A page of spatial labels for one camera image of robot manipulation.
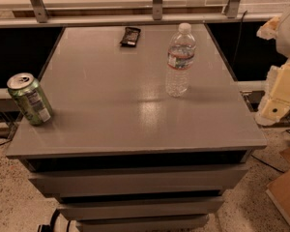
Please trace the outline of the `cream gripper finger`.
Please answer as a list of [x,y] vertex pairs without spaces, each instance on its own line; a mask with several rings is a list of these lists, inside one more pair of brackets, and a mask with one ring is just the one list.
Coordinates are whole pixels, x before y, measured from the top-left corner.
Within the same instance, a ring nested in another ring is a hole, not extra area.
[[271,18],[258,29],[256,36],[265,40],[275,39],[279,21],[279,16]]
[[265,95],[255,121],[261,126],[278,123],[290,112],[290,59],[281,67],[271,66],[265,81]]

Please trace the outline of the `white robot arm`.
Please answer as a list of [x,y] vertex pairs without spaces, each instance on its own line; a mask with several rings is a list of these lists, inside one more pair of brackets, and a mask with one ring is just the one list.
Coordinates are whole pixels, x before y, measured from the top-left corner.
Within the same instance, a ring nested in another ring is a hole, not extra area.
[[281,16],[273,17],[261,26],[257,36],[265,40],[275,39],[276,51],[287,58],[280,67],[270,67],[265,95],[255,115],[259,125],[271,126],[290,113],[290,5]]

